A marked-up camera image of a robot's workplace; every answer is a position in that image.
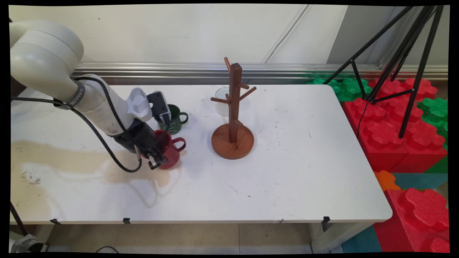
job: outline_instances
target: wooden mug tree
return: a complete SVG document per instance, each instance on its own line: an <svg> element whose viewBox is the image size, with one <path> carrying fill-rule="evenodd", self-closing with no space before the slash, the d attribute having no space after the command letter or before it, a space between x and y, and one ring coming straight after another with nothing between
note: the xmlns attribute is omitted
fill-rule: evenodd
<svg viewBox="0 0 459 258"><path fill-rule="evenodd" d="M249 86L242 84L242 67L238 64L230 65L225 57L226 67L229 72L229 95L226 100L210 98L212 101L228 104L229 123L215 129L212 135L212 146L215 152L227 159L238 159L249 154L253 147L254 138L249 128L245 127L239 119L239 102L251 94L256 87L249 89ZM241 88L248 90L240 96Z"/></svg>

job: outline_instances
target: white table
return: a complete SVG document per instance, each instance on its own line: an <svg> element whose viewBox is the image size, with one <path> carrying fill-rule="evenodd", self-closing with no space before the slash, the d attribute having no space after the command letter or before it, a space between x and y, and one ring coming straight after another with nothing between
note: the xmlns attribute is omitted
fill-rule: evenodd
<svg viewBox="0 0 459 258"><path fill-rule="evenodd" d="M11 103L11 201L25 224L320 223L328 216L337 224L315 237L320 252L392 216L329 86L257 85L241 101L239 120L255 144L239 160L212 149L213 131L228 122L210 101L222 85L140 87L161 90L190 116L173 135L187 146L170 170L144 162L126 173L74 113ZM112 88L126 99L134 86ZM31 89L20 96L50 99ZM157 129L154 119L148 124ZM136 167L134 154L102 135L126 167Z"/></svg>

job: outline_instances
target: teal foam mat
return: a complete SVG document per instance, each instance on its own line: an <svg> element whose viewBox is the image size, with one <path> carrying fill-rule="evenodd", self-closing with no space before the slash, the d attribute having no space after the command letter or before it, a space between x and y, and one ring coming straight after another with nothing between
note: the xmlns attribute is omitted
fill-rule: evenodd
<svg viewBox="0 0 459 258"><path fill-rule="evenodd" d="M435 189L448 180L448 174L393 173L395 184L402 189Z"/></svg>
<svg viewBox="0 0 459 258"><path fill-rule="evenodd" d="M378 237L373 226L358 233L342 244L344 253L382 252Z"/></svg>

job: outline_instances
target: red foam block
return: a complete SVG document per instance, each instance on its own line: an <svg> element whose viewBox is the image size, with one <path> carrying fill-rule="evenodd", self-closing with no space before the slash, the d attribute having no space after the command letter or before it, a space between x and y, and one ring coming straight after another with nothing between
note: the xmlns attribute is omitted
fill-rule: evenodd
<svg viewBox="0 0 459 258"><path fill-rule="evenodd" d="M414 78L406 79L400 85L404 90L412 89L414 85ZM432 86L430 81L421 79L421 83L419 84L419 90L416 94L416 101L422 101L424 98L430 98L434 100L435 94L437 94L437 89Z"/></svg>
<svg viewBox="0 0 459 258"><path fill-rule="evenodd" d="M423 121L408 123L403 138L408 154L390 172L424 173L448 154L444 143L435 126Z"/></svg>
<svg viewBox="0 0 459 258"><path fill-rule="evenodd" d="M387 190L392 217L373 225L383 252L449 252L446 200L431 189Z"/></svg>
<svg viewBox="0 0 459 258"><path fill-rule="evenodd" d="M369 121L360 129L358 141L374 171L390 171L408 154L395 126L385 119Z"/></svg>
<svg viewBox="0 0 459 258"><path fill-rule="evenodd" d="M405 116L406 108L408 106L409 97L408 95L403 95L381 101L380 104L387 111L386 118L387 120L397 126L400 129L400 126L403 122L403 117ZM411 110L411 115L409 117L409 123L419 123L422 121L421 117L424 112L418 108L416 105L413 105Z"/></svg>
<svg viewBox="0 0 459 258"><path fill-rule="evenodd" d="M346 114L347 119L349 120L349 123L351 124L355 134L357 134L358 122L362 117L366 104L367 101L364 101L361 98L357 98L352 102L346 101L343 104L343 111ZM381 121L385 115L386 111L379 105L368 103L365 115L362 118L362 122L360 123L360 129L362 129L368 121Z"/></svg>
<svg viewBox="0 0 459 258"><path fill-rule="evenodd" d="M368 83L368 86L374 88L376 83L378 83L379 79ZM376 96L377 99L386 97L395 93L399 93L404 91L405 89L401 86L401 83L398 80L394 80L391 82L390 79L387 79L381 86L380 90L378 91L378 95Z"/></svg>

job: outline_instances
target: mug handle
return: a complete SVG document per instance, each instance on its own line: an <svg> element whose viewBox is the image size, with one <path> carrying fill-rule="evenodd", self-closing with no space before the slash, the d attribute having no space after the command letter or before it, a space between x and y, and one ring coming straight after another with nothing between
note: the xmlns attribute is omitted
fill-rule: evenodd
<svg viewBox="0 0 459 258"><path fill-rule="evenodd" d="M182 141L182 142L183 142L183 145L182 145L180 148L177 149L177 147L175 147L174 143L177 143L177 142L179 142L179 141ZM172 140L172 147L174 147L174 149L175 149L176 151L181 152L181 151L184 150L185 147L186 147L186 141L185 141L185 139L183 139L182 137L173 139L173 140Z"/></svg>
<svg viewBox="0 0 459 258"><path fill-rule="evenodd" d="M183 115L183 116L186 116L186 119L185 119L185 121L183 121L183 122L180 121L180 124L184 124L184 123L186 123L186 122L188 121L188 114L185 113L185 112L180 112L180 113L179 113L179 120L180 120L180 116L182 116L182 115Z"/></svg>

